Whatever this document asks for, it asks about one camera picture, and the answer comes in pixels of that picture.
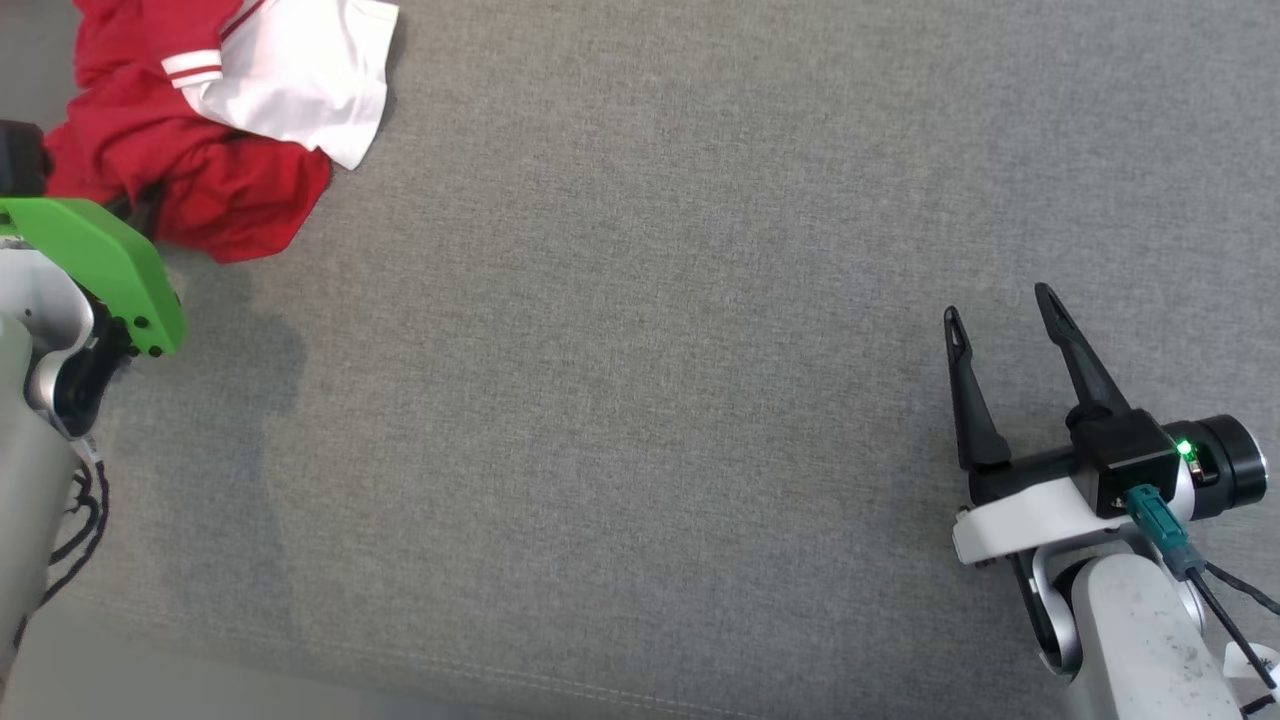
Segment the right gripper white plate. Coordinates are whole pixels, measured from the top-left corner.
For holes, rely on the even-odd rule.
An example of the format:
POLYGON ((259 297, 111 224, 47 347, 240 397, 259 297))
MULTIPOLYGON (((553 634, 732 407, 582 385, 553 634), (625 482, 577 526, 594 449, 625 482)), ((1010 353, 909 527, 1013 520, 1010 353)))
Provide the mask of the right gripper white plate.
MULTIPOLYGON (((1132 410, 1065 304, 1048 283, 1036 283, 1036 301, 1050 340, 1062 354, 1076 405, 1068 427, 1121 416, 1132 410)), ((1068 550, 1139 538, 1123 492, 1101 493, 1097 510, 1079 478, 1092 466, 1073 446, 1011 462, 973 370, 973 347, 959 310, 945 309, 945 343, 959 466, 970 479, 973 509, 957 518, 952 539, 960 562, 978 565, 1042 548, 1068 550)), ((1183 525, 1258 503, 1268 469, 1252 433, 1229 415, 1164 425, 1169 450, 1160 468, 1175 468, 1153 483, 1183 525)))

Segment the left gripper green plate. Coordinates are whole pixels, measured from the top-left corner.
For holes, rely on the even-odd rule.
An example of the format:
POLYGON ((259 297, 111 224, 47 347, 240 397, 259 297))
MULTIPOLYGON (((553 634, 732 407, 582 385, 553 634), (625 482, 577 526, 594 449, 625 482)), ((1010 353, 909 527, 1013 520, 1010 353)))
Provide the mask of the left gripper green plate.
POLYGON ((147 354, 175 354, 186 316, 156 241, 161 184, 134 199, 119 193, 105 208, 86 199, 4 199, 15 233, 131 324, 147 354))

